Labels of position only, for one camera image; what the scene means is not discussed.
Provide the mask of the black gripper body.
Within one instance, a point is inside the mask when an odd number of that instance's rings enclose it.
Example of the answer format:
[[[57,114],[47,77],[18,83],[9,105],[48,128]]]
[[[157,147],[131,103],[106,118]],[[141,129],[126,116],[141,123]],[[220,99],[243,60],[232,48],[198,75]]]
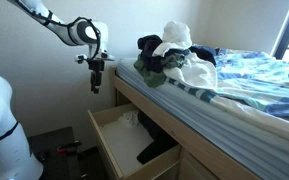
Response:
[[[88,63],[91,70],[91,83],[100,84],[102,79],[102,72],[104,71],[103,60],[92,60]]]

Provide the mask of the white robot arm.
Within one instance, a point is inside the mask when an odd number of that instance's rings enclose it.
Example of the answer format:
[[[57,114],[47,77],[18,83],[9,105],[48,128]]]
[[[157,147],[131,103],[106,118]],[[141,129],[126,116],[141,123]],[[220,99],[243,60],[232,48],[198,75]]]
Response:
[[[78,17],[70,23],[60,20],[44,6],[42,0],[7,0],[32,19],[52,31],[68,46],[89,48],[87,55],[75,57],[87,62],[91,71],[91,90],[99,92],[107,53],[108,27],[105,23]],[[21,124],[11,111],[12,87],[0,76],[0,180],[39,180],[44,167],[30,148]]]

